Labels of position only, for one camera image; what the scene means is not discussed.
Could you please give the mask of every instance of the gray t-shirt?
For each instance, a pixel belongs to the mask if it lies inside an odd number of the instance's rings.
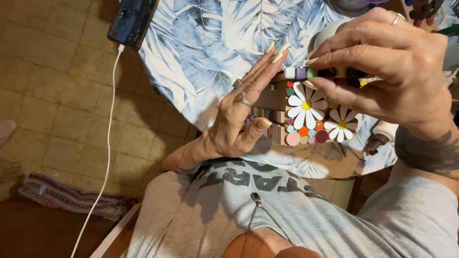
[[[148,185],[128,258],[221,257],[247,232],[256,192],[296,246],[328,257],[459,257],[458,200],[445,186],[408,177],[381,187],[358,216],[298,176],[249,161],[214,164],[194,181],[167,172]],[[261,209],[252,228],[285,235]]]

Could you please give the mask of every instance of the person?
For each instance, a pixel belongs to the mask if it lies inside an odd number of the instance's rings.
[[[243,92],[254,103],[279,71],[288,51],[271,49],[222,99],[215,124],[164,159],[126,256],[459,257],[459,130],[442,77],[447,39],[402,19],[391,25],[395,18],[372,9],[311,57],[315,69],[354,67],[383,79],[361,89],[308,81],[329,101],[400,125],[389,182],[357,216],[288,170],[237,158],[271,124],[256,118],[244,127],[250,108],[237,98]],[[196,174],[220,157],[230,159]]]

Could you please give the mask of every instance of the wrist tattoo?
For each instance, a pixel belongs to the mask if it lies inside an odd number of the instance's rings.
[[[199,167],[201,166],[201,162],[198,164],[194,165],[192,168],[181,168],[178,165],[175,165],[177,169],[179,170],[177,173],[179,174],[184,174],[184,175],[192,175],[198,171]]]
[[[452,179],[459,179],[459,139],[449,130],[436,140],[419,140],[399,126],[395,134],[395,153],[408,166]]]

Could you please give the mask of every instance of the blue leaf-patterned tablecloth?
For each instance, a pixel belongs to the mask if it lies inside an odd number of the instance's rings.
[[[322,0],[160,0],[140,50],[151,84],[203,130],[220,100],[270,41],[290,43],[286,67],[303,64],[311,38],[344,18]],[[375,156],[362,149],[376,119],[358,115],[357,135],[344,142],[280,146],[262,137],[243,158],[308,178],[348,178],[392,165],[392,144]]]

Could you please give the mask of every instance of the ring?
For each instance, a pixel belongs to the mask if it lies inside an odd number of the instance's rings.
[[[391,23],[391,25],[397,24],[397,21],[398,21],[399,18],[402,18],[404,21],[406,21],[405,17],[403,15],[401,15],[400,13],[394,12],[394,11],[389,11],[389,12],[391,12],[391,13],[395,14],[395,16],[397,16],[397,17],[395,17],[395,20]]]
[[[242,84],[241,80],[236,79],[236,81],[234,81],[234,83],[233,83],[233,88],[237,88],[241,84]]]
[[[246,99],[244,98],[244,92],[241,91],[241,93],[239,93],[239,95],[236,97],[236,102],[240,102],[244,105],[246,105],[247,107],[252,107],[252,104],[250,104],[248,101],[246,101]]]

